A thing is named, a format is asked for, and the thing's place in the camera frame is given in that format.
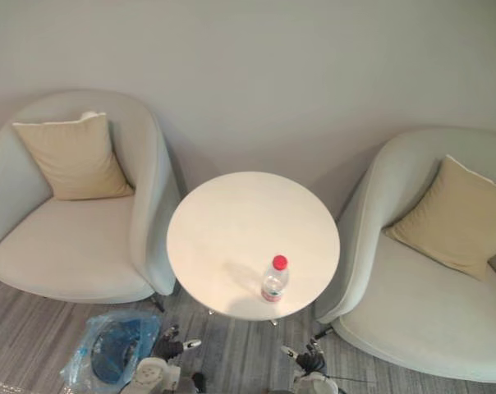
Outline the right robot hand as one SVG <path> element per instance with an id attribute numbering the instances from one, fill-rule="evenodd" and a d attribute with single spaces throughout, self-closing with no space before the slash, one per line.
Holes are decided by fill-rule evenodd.
<path id="1" fill-rule="evenodd" d="M 288 357 L 295 360 L 306 375 L 311 373 L 327 373 L 324 352 L 315 337 L 306 344 L 306 352 L 298 353 L 289 346 L 281 346 L 280 350 Z"/>

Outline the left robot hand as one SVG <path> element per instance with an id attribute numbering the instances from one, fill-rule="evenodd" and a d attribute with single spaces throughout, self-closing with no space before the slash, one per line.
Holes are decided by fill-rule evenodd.
<path id="1" fill-rule="evenodd" d="M 202 344 L 200 339 L 191 339 L 189 341 L 179 341 L 179 325 L 174 324 L 168 328 L 161 337 L 156 341 L 152 355 L 162 360 L 169 361 L 184 353 L 187 350 L 194 349 Z"/>

